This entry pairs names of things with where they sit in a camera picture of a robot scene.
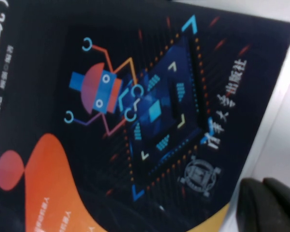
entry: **book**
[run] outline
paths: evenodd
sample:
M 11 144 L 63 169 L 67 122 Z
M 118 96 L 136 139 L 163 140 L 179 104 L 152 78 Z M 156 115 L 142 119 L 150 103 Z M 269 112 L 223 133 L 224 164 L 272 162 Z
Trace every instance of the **book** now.
M 289 59 L 287 22 L 0 0 L 0 232 L 218 231 Z

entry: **black object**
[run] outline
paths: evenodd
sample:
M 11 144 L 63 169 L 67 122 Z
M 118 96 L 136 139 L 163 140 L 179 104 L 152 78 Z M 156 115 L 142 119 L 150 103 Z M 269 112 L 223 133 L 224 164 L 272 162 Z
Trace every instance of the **black object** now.
M 244 179 L 237 207 L 240 232 L 290 232 L 290 188 L 275 179 Z

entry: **robot eye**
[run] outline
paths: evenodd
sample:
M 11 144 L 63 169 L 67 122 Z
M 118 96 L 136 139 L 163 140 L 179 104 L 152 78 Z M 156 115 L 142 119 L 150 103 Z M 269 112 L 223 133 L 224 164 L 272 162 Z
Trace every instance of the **robot eye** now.
M 96 100 L 96 107 L 102 108 L 102 106 L 103 106 L 103 101 L 101 99 L 97 99 Z
M 111 80 L 110 75 L 108 75 L 108 74 L 103 75 L 103 77 L 102 77 L 102 81 L 103 81 L 105 84 L 109 83 L 110 80 Z

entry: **orange dotted line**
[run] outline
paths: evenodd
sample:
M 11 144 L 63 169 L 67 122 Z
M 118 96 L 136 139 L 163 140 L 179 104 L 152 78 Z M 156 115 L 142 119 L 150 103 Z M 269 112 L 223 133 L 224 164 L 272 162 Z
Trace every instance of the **orange dotted line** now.
M 195 145 L 195 146 L 193 147 L 193 150 L 194 150 L 194 151 L 197 151 L 197 150 L 198 150 L 198 146 Z M 189 150 L 189 151 L 188 151 L 188 155 L 191 155 L 191 154 L 192 154 L 192 150 Z M 181 162 L 184 161 L 184 160 L 186 160 L 186 159 L 187 159 L 187 155 L 183 155 L 182 159 L 178 159 L 178 160 L 177 160 L 177 165 L 179 166 L 179 165 L 181 164 Z M 172 164 L 171 167 L 172 167 L 172 169 L 175 169 L 176 164 L 175 164 L 175 163 Z M 168 169 L 166 170 L 166 173 L 169 174 L 170 172 L 171 172 L 171 169 L 168 168 Z M 161 178 L 162 178 L 162 179 L 165 178 L 165 173 L 162 173 L 162 174 L 161 174 Z M 154 187 L 155 184 L 158 183 L 158 182 L 160 182 L 160 177 L 157 177 L 157 179 L 156 179 L 155 181 L 151 182 L 151 186 Z M 150 185 L 148 185 L 148 186 L 146 187 L 146 189 L 149 191 L 149 190 L 150 190 Z
M 209 107 L 209 101 L 207 100 L 208 94 L 207 94 L 207 86 L 206 86 L 206 78 L 204 77 L 204 69 L 203 69 L 203 62 L 202 62 L 202 54 L 200 52 L 200 45 L 199 45 L 199 38 L 195 39 L 195 43 L 197 44 L 196 50 L 198 53 L 198 59 L 199 59 L 199 67 L 200 67 L 200 74 L 201 74 L 201 81 L 203 83 L 203 91 L 204 91 L 204 96 L 205 96 L 205 101 L 206 101 L 206 106 L 207 106 L 207 113 L 210 114 L 211 111 L 208 109 Z
M 170 46 L 166 45 L 166 46 L 164 47 L 165 52 L 167 52 L 167 51 L 169 50 L 169 48 L 170 48 L 173 44 L 174 44 L 174 39 L 171 39 L 171 40 L 170 40 Z M 162 57 L 162 56 L 163 56 L 163 51 L 160 51 L 159 54 L 160 54 L 160 57 Z M 158 61 L 159 61 L 159 57 L 156 56 L 156 57 L 155 57 L 155 62 L 157 63 Z M 154 63 L 153 63 L 153 62 L 150 62 L 149 67 L 152 68 L 153 66 L 154 66 Z
M 131 156 L 130 156 L 130 149 L 129 149 L 128 136 L 127 136 L 127 130 L 126 129 L 124 129 L 124 136 L 125 136 L 126 148 L 127 148 L 126 153 L 129 155 L 128 156 L 128 163 L 129 163 L 128 167 L 130 168 L 129 174 L 131 175 L 131 181 L 134 181 L 133 171 L 132 171 L 132 163 L 131 163 Z

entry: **yellow stripe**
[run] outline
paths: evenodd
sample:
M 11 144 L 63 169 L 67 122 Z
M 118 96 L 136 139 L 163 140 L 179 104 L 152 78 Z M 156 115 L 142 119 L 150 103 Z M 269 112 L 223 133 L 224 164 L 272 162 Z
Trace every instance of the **yellow stripe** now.
M 229 208 L 229 204 L 220 209 L 216 214 L 214 214 L 211 218 L 195 227 L 194 229 L 188 232 L 218 232 L 219 228 L 222 225 L 224 217 L 227 214 L 227 210 Z

